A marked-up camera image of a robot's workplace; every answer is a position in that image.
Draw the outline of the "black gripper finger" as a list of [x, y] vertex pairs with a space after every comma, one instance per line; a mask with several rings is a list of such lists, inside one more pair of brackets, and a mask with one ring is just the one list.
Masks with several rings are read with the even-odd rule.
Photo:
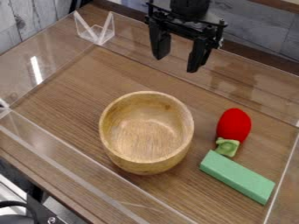
[[149, 40], [153, 57], [160, 60], [171, 51], [171, 34], [155, 21], [149, 20]]
[[207, 62], [211, 54], [211, 46], [205, 38], [196, 38], [193, 40], [192, 49], [188, 58], [187, 72], [195, 73], [200, 66]]

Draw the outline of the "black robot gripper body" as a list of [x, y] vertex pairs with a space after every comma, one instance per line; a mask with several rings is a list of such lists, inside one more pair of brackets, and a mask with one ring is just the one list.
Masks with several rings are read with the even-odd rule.
[[211, 48], [220, 48], [225, 20], [211, 12], [211, 0], [147, 0], [145, 23], [153, 47], [167, 42], [171, 34], [187, 39], [208, 40]]

